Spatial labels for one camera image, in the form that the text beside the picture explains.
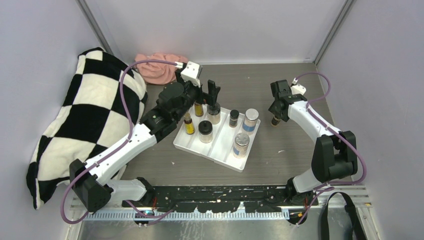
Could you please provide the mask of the taped black lid spice jar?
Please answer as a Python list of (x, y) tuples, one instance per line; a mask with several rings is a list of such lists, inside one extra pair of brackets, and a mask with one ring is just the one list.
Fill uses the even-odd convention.
[(214, 105), (207, 105), (207, 118), (213, 124), (217, 125), (221, 121), (221, 106), (218, 102)]

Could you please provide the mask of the black lid handled spice jar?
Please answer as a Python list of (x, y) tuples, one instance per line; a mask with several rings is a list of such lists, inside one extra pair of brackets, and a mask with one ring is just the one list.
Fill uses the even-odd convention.
[(213, 140), (213, 124), (208, 120), (203, 120), (198, 124), (199, 140), (208, 144)]

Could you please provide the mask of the silver lid peppercorn jar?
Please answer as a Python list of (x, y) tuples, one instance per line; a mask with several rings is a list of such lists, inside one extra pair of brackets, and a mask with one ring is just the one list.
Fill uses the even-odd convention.
[(259, 112), (254, 108), (246, 110), (242, 123), (242, 130), (247, 134), (252, 134), (256, 128)]

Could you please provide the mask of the yellow label bottle taped cap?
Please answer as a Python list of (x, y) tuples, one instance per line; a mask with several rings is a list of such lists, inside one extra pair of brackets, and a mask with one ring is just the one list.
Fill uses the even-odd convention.
[(195, 133), (195, 126), (193, 124), (192, 117), (189, 112), (186, 112), (183, 116), (183, 122), (185, 126), (185, 132), (188, 135), (192, 135)]

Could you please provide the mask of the silver lid blue label jar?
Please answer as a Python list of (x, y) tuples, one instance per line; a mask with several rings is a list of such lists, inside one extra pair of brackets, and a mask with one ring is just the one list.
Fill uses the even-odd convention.
[(241, 132), (238, 133), (233, 142), (232, 153), (236, 158), (244, 158), (247, 155), (250, 144), (250, 137), (248, 134)]

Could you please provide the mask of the small taped black cap bottle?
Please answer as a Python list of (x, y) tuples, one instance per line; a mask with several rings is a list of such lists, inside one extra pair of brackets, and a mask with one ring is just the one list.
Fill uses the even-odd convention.
[(273, 127), (276, 127), (276, 126), (278, 126), (278, 124), (281, 122), (281, 119), (280, 118), (278, 118), (278, 117), (276, 117), (276, 116), (273, 116), (273, 118), (271, 119), (271, 125), (273, 126)]

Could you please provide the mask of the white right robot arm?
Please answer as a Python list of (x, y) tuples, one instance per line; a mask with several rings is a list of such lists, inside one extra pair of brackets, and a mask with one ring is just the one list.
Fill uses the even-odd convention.
[(322, 118), (287, 80), (272, 82), (270, 88), (274, 98), (268, 109), (273, 115), (271, 125), (292, 120), (314, 142), (311, 167), (287, 181), (284, 196), (288, 203), (299, 205), (306, 193), (318, 186), (358, 172), (358, 157), (353, 150), (356, 137), (351, 131), (341, 131)]

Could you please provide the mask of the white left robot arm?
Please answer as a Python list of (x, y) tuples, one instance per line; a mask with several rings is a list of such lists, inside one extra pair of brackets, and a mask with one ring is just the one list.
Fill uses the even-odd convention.
[(132, 131), (112, 147), (85, 162), (74, 160), (69, 166), (72, 190), (89, 213), (109, 202), (135, 201), (141, 207), (153, 202), (153, 188), (143, 178), (114, 180), (113, 175), (144, 150), (159, 143), (176, 128), (195, 104), (215, 105), (221, 90), (208, 80), (207, 92), (176, 71), (176, 81), (163, 87), (156, 106), (145, 113)]

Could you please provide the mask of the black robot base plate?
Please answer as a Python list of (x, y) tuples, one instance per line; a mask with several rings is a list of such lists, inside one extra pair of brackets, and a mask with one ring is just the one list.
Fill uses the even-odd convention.
[(141, 200), (123, 201), (122, 206), (177, 213), (234, 213), (239, 208), (246, 213), (274, 213), (282, 207), (303, 209), (313, 197), (311, 191), (289, 197), (284, 185), (164, 185), (153, 186)]

